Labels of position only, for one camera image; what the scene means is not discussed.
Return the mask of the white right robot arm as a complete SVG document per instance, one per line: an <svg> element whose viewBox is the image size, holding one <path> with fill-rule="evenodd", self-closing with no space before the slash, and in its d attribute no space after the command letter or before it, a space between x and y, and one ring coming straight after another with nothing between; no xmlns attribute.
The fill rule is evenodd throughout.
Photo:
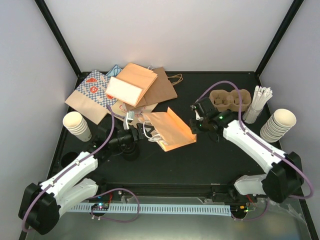
<svg viewBox="0 0 320 240"><path fill-rule="evenodd" d="M190 106L195 117L189 124L193 134L207 132L224 138L249 155L263 170L260 175L243 175L228 187L228 198L240 201L245 195L265 195L276 203L293 196L303 184L301 158L286 153L246 128L230 110L219 112L210 99L203 98Z"/></svg>

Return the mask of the orange kraft paper bag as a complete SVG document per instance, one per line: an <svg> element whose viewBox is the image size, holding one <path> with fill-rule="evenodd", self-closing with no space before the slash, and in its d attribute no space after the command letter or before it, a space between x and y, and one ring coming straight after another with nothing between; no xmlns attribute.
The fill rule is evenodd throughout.
<svg viewBox="0 0 320 240"><path fill-rule="evenodd" d="M165 152L197 142L191 128L170 107L166 112L149 112L142 116L154 127L155 134L159 134L157 144Z"/></svg>

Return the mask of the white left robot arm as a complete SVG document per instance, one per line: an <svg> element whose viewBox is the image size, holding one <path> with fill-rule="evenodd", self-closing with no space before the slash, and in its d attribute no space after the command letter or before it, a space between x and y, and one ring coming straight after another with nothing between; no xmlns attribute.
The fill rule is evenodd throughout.
<svg viewBox="0 0 320 240"><path fill-rule="evenodd" d="M22 231L32 230L41 235L50 232L60 218L77 204L90 199L101 200L114 192L124 192L118 187L107 188L104 178L94 172L113 154L128 160L139 156L138 141L151 137L155 128L145 123L129 126L128 129L100 125L95 135L67 166L51 178L29 184L23 193L18 217Z"/></svg>

